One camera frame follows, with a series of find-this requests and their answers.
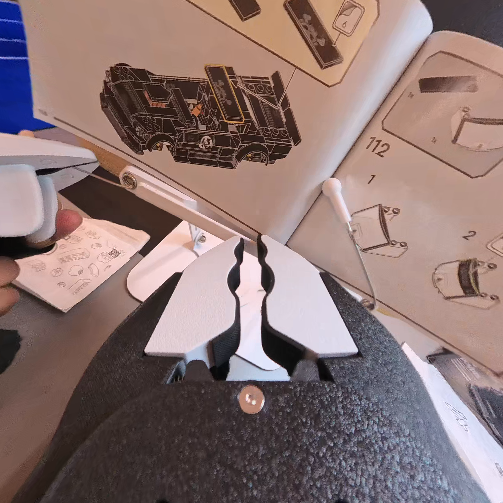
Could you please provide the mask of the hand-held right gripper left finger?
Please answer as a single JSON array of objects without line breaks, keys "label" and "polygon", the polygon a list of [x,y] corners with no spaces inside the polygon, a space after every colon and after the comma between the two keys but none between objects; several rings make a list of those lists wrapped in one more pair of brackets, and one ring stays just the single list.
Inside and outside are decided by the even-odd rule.
[{"label": "hand-held right gripper left finger", "polygon": [[232,237],[201,255],[180,279],[144,348],[149,356],[204,361],[220,367],[240,343],[244,239]]}]

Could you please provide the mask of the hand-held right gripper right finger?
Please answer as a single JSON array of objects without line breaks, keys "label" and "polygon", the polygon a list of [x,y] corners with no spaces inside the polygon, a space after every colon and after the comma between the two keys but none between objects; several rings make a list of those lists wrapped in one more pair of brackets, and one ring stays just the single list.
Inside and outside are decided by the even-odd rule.
[{"label": "hand-held right gripper right finger", "polygon": [[334,358],[358,348],[320,273],[273,238],[257,241],[261,285],[261,344],[269,358]]}]

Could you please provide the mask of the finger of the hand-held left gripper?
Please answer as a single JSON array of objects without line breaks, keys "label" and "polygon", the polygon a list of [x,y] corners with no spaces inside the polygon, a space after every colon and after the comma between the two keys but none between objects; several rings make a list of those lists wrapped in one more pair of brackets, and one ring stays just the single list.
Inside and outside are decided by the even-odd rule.
[{"label": "finger of the hand-held left gripper", "polygon": [[61,170],[98,165],[95,154],[59,141],[1,133],[1,166],[29,165],[35,170]]}]

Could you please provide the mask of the white book stand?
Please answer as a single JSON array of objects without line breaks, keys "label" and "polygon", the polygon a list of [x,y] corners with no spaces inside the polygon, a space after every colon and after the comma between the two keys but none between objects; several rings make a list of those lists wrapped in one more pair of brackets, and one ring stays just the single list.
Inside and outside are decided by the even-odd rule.
[{"label": "white book stand", "polygon": [[[262,236],[262,235],[258,235],[255,241],[246,240],[244,237],[242,237],[239,234],[238,231],[232,230],[232,229],[226,227],[224,224],[217,222],[213,218],[206,216],[204,213],[201,213],[201,211],[197,209],[197,204],[195,202],[193,202],[185,194],[183,194],[181,192],[177,192],[170,185],[167,185],[167,184],[161,182],[157,178],[152,178],[150,175],[148,175],[146,172],[144,172],[142,170],[140,170],[138,173],[134,173],[135,167],[126,166],[125,161],[120,159],[117,155],[111,154],[111,153],[107,152],[106,150],[104,150],[103,148],[98,147],[97,145],[95,145],[85,139],[78,137],[78,141],[81,146],[89,147],[93,153],[97,154],[98,161],[100,162],[102,167],[104,167],[109,172],[118,173],[119,166],[123,167],[123,169],[119,175],[119,177],[121,179],[120,185],[122,186],[122,188],[134,192],[138,197],[140,197],[144,200],[148,200],[152,204],[154,204],[158,207],[162,207],[163,204],[168,205],[168,207],[165,208],[165,211],[167,211],[167,212],[176,214],[176,211],[178,211],[179,213],[182,213],[183,211],[185,211],[187,213],[187,215],[179,215],[178,217],[184,218],[189,223],[194,224],[195,226],[200,227],[203,230],[208,230],[210,233],[218,236],[220,239],[223,239],[224,237],[226,237],[226,240],[228,240],[228,239],[235,237],[235,236],[243,238],[244,239],[244,253],[243,253],[243,261],[240,266],[240,285],[242,283],[242,266],[244,263],[245,255],[246,254],[256,255],[258,264],[260,264],[259,258],[258,258],[257,241],[258,241],[258,237]],[[178,281],[179,281],[182,273],[183,272],[181,272],[179,274],[175,274],[173,276],[178,277]],[[261,308],[263,306],[264,297],[265,297],[265,291],[264,291],[264,295],[261,298]],[[240,299],[239,299],[239,302],[240,302],[240,326],[241,326],[240,343],[241,343],[242,335],[245,333],[245,323],[243,321],[242,305],[241,305]],[[260,310],[260,328],[262,328],[261,310]],[[266,355],[266,353],[262,347],[262,344],[261,344],[261,350]],[[322,359],[331,359],[331,358],[304,357],[304,358],[269,358],[269,359],[271,361],[274,361],[280,367],[284,368],[288,372],[289,375],[292,375],[293,371],[295,370],[295,367],[301,361],[309,360],[309,361],[314,361],[315,363],[318,363]],[[208,368],[208,366],[205,364],[204,361],[201,361],[201,360],[193,360],[193,361],[195,361],[197,363],[201,363],[208,370],[218,370],[220,368],[223,368],[223,372],[228,372],[227,368],[229,367],[229,363],[230,363],[230,360],[229,360],[227,363],[223,364],[220,367]]]}]

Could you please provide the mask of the lego instruction booklet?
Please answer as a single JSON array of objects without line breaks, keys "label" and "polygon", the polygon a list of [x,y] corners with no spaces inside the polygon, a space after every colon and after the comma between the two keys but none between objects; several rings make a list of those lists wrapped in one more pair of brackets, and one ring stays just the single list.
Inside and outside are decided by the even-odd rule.
[{"label": "lego instruction booklet", "polygon": [[502,375],[502,1],[19,1],[34,115]]}]

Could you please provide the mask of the lego set box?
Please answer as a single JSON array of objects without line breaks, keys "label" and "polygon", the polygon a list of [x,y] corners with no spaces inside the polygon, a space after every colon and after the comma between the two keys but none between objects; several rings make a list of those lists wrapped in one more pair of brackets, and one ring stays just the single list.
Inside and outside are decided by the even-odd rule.
[{"label": "lego set box", "polygon": [[502,379],[447,350],[426,357],[487,431],[502,444]]}]

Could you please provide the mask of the person's left hand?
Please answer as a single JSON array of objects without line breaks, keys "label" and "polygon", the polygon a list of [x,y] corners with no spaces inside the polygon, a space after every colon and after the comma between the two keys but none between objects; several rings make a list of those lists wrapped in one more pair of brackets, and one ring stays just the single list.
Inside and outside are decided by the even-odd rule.
[{"label": "person's left hand", "polygon": [[[54,235],[44,241],[33,243],[34,248],[47,248],[71,234],[82,223],[83,219],[76,211],[59,209],[56,214]],[[18,302],[20,294],[11,283],[18,277],[20,268],[15,260],[1,256],[1,316],[5,315]]]}]

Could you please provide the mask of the blue plastic bin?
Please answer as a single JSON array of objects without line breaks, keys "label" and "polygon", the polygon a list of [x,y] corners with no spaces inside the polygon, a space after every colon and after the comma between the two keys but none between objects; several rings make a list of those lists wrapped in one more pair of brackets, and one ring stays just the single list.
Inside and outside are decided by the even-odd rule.
[{"label": "blue plastic bin", "polygon": [[1,133],[38,131],[52,124],[33,115],[27,40],[21,9],[1,1]]}]

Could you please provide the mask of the printed white paper bag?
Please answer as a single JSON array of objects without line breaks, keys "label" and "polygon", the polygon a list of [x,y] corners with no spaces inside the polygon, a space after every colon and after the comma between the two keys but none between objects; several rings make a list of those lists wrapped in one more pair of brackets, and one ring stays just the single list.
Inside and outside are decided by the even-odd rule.
[{"label": "printed white paper bag", "polygon": [[17,260],[13,285],[67,312],[120,270],[150,235],[106,220],[84,218],[49,252]]}]

